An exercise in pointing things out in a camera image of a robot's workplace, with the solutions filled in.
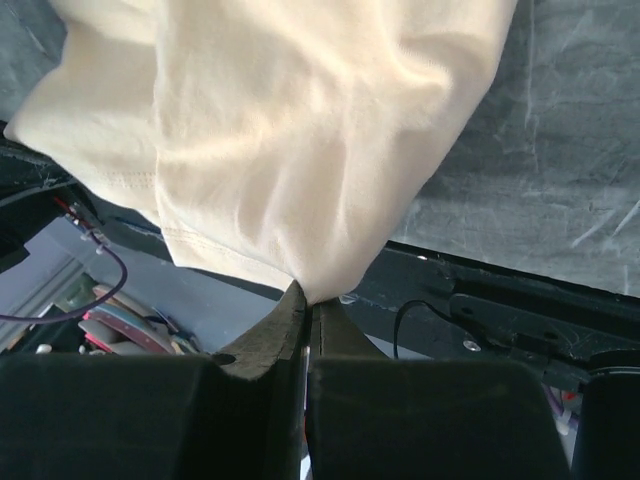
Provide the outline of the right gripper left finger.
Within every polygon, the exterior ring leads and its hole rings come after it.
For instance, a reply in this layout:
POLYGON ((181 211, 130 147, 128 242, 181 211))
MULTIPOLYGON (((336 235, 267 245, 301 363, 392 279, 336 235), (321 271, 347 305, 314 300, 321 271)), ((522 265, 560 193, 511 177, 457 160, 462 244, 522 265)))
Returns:
POLYGON ((211 359, 234 377, 247 381, 263 377, 279 360, 290 360, 298 350, 306 309, 304 292, 294 281, 268 315, 211 359))

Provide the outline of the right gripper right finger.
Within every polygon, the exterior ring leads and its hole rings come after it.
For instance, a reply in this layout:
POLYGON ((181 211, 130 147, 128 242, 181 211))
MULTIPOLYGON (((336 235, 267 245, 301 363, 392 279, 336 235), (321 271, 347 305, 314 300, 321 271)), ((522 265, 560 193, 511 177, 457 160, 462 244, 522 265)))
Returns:
POLYGON ((338 299, 316 304, 310 313, 312 360, 322 357, 385 358, 385 354, 349 318, 338 299))

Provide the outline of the cream yellow t shirt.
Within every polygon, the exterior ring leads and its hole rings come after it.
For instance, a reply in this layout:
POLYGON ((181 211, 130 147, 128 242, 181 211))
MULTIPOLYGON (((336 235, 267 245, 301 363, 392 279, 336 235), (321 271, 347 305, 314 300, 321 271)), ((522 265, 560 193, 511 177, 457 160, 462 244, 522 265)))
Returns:
POLYGON ((173 262, 353 290, 487 93, 512 1, 56 1, 61 62, 6 136, 173 262))

